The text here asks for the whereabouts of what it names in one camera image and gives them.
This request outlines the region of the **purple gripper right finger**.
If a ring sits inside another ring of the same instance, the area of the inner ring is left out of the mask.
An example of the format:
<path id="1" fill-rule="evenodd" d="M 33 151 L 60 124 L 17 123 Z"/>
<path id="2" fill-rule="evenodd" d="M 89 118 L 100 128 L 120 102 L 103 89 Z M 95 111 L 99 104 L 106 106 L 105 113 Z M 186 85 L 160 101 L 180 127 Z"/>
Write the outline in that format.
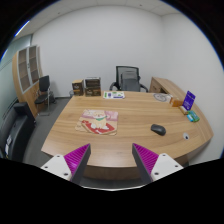
<path id="1" fill-rule="evenodd" d="M 152 183 L 182 169 L 182 166 L 168 154 L 156 154 L 136 143 L 132 144 L 132 154 L 144 184 Z"/>

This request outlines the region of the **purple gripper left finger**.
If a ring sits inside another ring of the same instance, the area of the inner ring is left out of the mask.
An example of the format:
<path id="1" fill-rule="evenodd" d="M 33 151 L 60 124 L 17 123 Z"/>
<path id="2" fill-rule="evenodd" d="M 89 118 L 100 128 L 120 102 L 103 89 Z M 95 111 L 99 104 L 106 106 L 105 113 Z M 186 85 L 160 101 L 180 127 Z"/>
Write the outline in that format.
<path id="1" fill-rule="evenodd" d="M 86 144 L 66 155 L 53 156 L 42 166 L 42 169 L 79 185 L 90 154 L 91 145 Z"/>

